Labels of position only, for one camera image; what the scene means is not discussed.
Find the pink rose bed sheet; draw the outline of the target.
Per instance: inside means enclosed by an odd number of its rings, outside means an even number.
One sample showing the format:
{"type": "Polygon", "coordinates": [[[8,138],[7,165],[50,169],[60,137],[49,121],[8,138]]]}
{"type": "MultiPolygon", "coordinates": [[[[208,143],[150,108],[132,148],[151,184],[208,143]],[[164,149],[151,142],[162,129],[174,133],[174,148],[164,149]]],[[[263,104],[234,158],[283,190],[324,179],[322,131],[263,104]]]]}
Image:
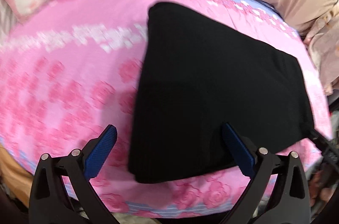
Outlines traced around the pink rose bed sheet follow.
{"type": "MultiPolygon", "coordinates": [[[[67,155],[108,124],[118,140],[95,191],[115,213],[186,218],[232,208],[248,183],[238,168],[154,186],[127,170],[133,95],[160,0],[51,0],[1,45],[1,144],[29,172],[40,156],[67,155]]],[[[169,0],[293,55],[318,131],[332,136],[318,73],[296,31],[255,0],[169,0]]]]}

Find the black pants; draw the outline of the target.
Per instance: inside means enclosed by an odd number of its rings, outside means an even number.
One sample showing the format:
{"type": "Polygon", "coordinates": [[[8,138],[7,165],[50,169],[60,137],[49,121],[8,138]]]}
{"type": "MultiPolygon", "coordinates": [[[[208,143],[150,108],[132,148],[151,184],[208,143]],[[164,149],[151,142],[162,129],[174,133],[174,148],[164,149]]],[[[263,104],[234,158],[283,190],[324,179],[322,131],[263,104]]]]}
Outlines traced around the black pants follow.
{"type": "Polygon", "coordinates": [[[272,153],[305,138],[314,117],[298,60],[180,4],[155,4],[129,172],[153,184],[234,167],[225,124],[272,153]]]}

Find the floral pale pink blanket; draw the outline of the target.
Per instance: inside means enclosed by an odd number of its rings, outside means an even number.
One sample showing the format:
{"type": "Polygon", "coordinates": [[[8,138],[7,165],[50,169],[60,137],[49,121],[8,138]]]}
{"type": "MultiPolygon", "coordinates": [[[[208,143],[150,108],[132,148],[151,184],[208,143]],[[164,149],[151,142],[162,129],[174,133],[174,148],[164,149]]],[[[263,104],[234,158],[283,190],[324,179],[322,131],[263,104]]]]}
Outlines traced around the floral pale pink blanket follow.
{"type": "Polygon", "coordinates": [[[338,4],[320,16],[307,33],[304,44],[326,95],[338,89],[338,4]]]}

